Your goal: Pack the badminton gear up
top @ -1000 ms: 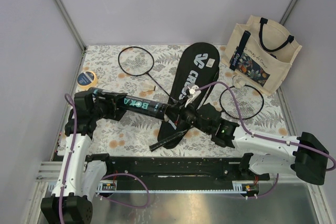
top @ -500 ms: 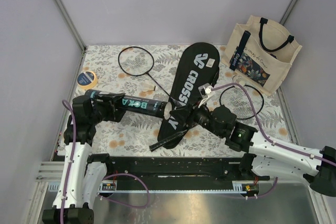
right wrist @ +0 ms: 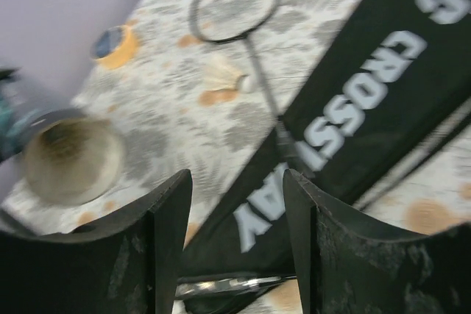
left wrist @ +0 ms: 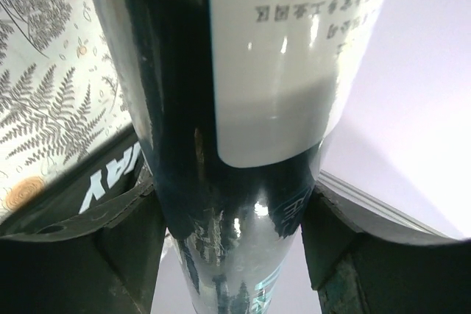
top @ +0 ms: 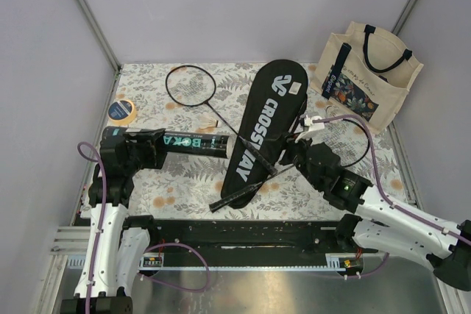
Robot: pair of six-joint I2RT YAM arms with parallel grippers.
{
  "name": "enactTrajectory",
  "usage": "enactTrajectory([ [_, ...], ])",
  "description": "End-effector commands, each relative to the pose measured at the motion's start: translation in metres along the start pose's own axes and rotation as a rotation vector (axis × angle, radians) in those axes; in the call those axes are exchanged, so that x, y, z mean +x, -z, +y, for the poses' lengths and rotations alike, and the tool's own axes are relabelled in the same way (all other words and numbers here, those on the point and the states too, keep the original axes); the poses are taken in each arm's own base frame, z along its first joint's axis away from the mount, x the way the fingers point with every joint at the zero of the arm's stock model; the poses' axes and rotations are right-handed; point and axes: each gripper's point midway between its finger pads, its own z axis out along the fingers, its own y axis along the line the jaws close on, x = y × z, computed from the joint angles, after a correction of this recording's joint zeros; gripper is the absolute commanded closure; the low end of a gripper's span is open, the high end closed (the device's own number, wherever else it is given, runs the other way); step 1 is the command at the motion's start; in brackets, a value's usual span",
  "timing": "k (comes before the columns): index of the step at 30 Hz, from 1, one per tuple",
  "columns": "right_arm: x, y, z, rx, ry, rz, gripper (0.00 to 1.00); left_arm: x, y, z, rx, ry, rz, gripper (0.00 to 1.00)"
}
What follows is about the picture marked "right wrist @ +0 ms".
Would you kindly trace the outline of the black Boka shuttlecock tube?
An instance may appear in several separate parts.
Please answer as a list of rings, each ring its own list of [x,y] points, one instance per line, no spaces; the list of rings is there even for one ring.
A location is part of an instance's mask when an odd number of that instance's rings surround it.
[[[17,68],[1,67],[1,160],[18,155],[30,190],[44,201],[80,205],[115,184],[125,142],[103,119],[53,94]]]

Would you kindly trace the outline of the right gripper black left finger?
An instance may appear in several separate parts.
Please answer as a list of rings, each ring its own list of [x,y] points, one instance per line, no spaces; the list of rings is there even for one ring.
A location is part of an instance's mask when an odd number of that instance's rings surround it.
[[[170,313],[192,176],[178,171],[68,234],[1,233],[3,313]]]

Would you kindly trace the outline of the white shuttlecock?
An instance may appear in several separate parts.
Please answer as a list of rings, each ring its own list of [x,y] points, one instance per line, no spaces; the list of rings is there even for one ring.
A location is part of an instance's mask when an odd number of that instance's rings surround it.
[[[251,93],[257,87],[252,75],[224,60],[208,63],[203,71],[202,81],[210,91],[235,90],[241,93]]]

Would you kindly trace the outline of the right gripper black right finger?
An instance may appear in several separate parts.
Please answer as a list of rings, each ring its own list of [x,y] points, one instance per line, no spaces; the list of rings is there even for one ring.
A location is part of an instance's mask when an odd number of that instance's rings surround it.
[[[288,169],[283,194],[304,313],[470,311],[470,224],[421,235]]]

